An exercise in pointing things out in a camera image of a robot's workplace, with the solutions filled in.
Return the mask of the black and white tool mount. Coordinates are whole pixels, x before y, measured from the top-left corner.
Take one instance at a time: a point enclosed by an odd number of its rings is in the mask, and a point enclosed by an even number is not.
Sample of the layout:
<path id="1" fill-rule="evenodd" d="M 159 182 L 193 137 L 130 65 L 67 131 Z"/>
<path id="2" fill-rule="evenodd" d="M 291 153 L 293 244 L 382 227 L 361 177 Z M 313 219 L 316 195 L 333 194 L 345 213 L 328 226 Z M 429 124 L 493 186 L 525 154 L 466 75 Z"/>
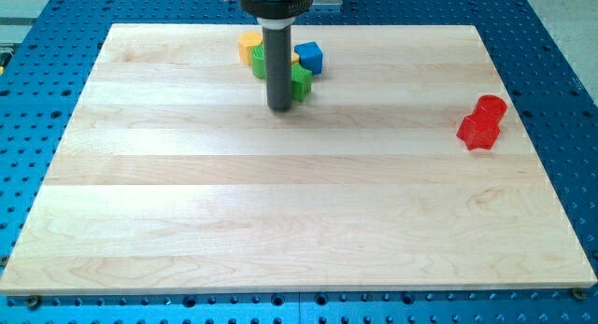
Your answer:
<path id="1" fill-rule="evenodd" d="M 238 0 L 243 11 L 269 30 L 281 30 L 291 26 L 298 16 L 309 11 L 312 3 L 313 0 Z"/>

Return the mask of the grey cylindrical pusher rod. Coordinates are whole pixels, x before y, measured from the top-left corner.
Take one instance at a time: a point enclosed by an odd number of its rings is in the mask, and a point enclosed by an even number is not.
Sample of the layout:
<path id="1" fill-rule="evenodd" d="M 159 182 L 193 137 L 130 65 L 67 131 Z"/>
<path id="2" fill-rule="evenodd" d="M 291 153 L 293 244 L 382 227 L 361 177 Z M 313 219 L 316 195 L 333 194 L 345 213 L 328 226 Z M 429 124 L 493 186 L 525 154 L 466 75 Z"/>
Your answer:
<path id="1" fill-rule="evenodd" d="M 263 28 L 267 105 L 287 111 L 292 105 L 291 27 Z"/>

